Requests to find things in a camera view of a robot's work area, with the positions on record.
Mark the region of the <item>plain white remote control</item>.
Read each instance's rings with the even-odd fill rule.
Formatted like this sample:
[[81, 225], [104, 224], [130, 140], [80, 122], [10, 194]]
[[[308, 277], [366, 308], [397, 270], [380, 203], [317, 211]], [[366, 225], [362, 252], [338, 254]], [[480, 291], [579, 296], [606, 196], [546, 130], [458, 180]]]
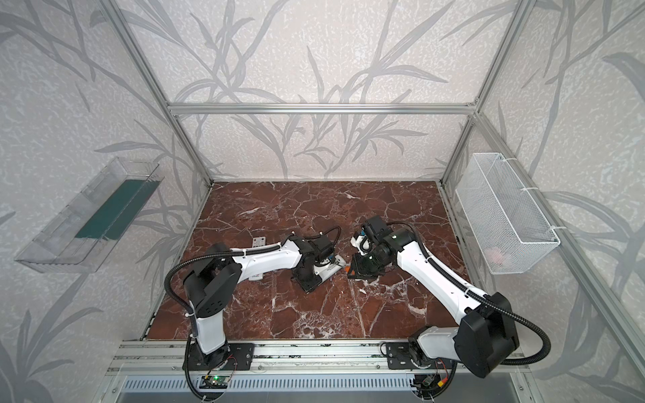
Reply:
[[315, 273], [322, 278], [322, 283], [336, 274], [338, 271], [346, 266], [346, 261], [340, 255], [335, 255], [334, 260], [328, 265], [317, 267], [314, 269]]

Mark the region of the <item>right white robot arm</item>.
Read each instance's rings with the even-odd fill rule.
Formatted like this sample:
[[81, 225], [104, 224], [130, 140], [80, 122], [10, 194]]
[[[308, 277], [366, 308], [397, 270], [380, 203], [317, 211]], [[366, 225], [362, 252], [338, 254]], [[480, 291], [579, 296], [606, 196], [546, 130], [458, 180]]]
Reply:
[[356, 233], [351, 244], [358, 250], [350, 266], [352, 275], [375, 277], [386, 266], [396, 265], [453, 317], [454, 327], [425, 327], [408, 338], [410, 360], [418, 368], [428, 368], [435, 359], [453, 360], [485, 378], [519, 347], [513, 320], [478, 302], [476, 297], [486, 293], [436, 260], [411, 231], [388, 230], [379, 238]]

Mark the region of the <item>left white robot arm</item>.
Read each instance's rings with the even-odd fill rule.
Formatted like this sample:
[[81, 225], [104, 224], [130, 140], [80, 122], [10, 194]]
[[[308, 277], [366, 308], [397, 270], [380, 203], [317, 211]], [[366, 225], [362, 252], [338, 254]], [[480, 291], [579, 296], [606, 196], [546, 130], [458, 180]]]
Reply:
[[263, 248], [229, 249], [218, 244], [204, 255], [183, 280], [192, 335], [201, 353], [223, 351], [227, 338], [223, 310], [239, 283], [265, 273], [290, 270], [292, 278], [309, 293], [344, 266], [334, 255], [334, 245], [324, 236], [302, 238], [290, 235], [280, 243]]

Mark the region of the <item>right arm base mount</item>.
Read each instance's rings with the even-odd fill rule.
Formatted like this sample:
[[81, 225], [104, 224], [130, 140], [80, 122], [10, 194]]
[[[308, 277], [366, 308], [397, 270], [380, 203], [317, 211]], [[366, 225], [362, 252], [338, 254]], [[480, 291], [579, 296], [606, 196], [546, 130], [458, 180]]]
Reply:
[[381, 354], [386, 358], [390, 370], [427, 369], [431, 364], [416, 364], [410, 352], [408, 342], [383, 342], [380, 344]]

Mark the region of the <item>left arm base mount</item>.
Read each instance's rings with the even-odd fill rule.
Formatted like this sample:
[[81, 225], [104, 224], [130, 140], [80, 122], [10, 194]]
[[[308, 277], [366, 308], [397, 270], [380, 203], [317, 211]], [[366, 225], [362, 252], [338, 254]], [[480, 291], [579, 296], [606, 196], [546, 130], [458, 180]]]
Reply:
[[226, 343], [211, 354], [205, 354], [197, 342], [190, 345], [183, 369], [191, 371], [250, 369], [255, 351], [254, 344]]

